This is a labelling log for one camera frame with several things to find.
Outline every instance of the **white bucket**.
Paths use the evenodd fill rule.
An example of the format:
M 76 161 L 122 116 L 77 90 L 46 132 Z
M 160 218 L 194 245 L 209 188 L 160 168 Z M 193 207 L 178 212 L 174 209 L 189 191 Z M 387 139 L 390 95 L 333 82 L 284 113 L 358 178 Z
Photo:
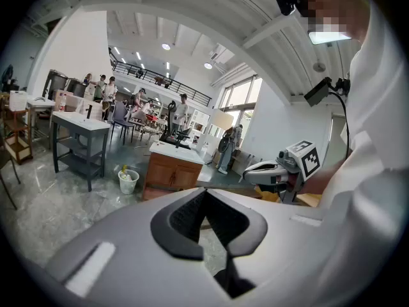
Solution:
M 139 174 L 130 169 L 125 170 L 125 174 L 129 175 L 132 181 L 126 181 L 121 178 L 122 170 L 118 172 L 118 177 L 120 178 L 120 186 L 122 193 L 131 194 L 135 189 L 136 182 L 139 180 Z

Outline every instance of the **floor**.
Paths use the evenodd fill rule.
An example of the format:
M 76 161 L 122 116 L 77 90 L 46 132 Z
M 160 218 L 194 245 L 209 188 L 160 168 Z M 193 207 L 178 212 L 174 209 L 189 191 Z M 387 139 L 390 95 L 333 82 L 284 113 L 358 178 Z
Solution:
M 95 177 L 93 190 L 89 193 L 84 177 L 74 173 L 68 166 L 59 163 L 55 174 L 52 153 L 37 143 L 33 147 L 34 158 L 23 165 L 16 164 L 21 184 L 17 183 L 9 162 L 1 173 L 18 206 L 15 211 L 0 185 L 0 218 L 5 232 L 16 250 L 22 255 L 45 266 L 53 254 L 65 243 L 80 234 L 93 223 L 112 211 L 142 201 L 144 174 L 148 168 L 149 147 L 146 135 L 142 141 L 125 145 L 119 138 L 120 130 L 115 129 L 112 142 L 108 141 L 105 177 Z M 59 154 L 65 152 L 61 147 Z M 118 171 L 122 165 L 136 170 L 141 178 L 133 194 L 120 191 Z M 237 183 L 240 177 L 234 172 L 223 175 L 212 166 L 204 166 L 200 175 L 202 181 L 225 181 Z M 226 250 L 216 238 L 212 229 L 202 230 L 199 243 L 204 247 L 204 262 L 214 275 L 226 263 Z

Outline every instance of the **office chair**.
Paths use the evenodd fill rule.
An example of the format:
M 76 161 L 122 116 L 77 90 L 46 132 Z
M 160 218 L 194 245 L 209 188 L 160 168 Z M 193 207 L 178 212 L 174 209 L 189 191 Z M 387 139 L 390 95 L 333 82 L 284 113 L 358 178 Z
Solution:
M 176 133 L 176 139 L 171 138 L 171 135 L 173 133 L 174 130 L 174 126 L 173 126 L 173 114 L 176 111 L 176 102 L 172 100 L 172 102 L 167 106 L 167 126 L 165 126 L 165 130 L 162 133 L 161 137 L 159 138 L 159 141 L 162 142 L 166 142 L 169 143 L 170 145 L 174 145 L 176 147 L 182 147 L 184 149 L 189 149 L 190 147 L 189 145 L 186 145 L 184 143 L 182 143 L 181 141 L 184 139 L 188 139 L 189 135 L 188 133 L 191 132 L 192 129 L 187 129 L 187 130 L 183 130 L 183 131 L 178 131 Z

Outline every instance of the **balcony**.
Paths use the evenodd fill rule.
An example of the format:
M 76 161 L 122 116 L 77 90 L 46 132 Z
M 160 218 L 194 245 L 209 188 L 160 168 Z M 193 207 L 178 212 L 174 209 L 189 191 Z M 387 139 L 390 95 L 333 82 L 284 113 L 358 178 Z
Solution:
M 152 72 L 151 70 L 142 69 L 139 66 L 116 61 L 112 70 L 114 72 L 133 76 L 137 79 L 141 79 L 158 86 L 163 86 L 165 90 L 171 90 L 180 95 L 186 93 L 188 99 L 198 102 L 206 107 L 209 106 L 210 100 L 212 99 L 207 95 L 192 89 L 190 86 L 184 85 L 178 81 L 175 81 L 174 79 L 168 79 L 166 76 Z

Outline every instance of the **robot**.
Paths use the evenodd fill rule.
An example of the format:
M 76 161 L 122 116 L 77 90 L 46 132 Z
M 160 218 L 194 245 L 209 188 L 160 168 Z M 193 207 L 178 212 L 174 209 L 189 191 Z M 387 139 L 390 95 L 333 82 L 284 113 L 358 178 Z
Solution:
M 259 185 L 262 191 L 278 193 L 281 201 L 294 203 L 305 181 L 321 168 L 315 144 L 307 140 L 288 146 L 279 152 L 276 162 L 259 162 L 243 172 L 243 179 Z M 291 174 L 297 176 L 295 186 L 288 184 Z

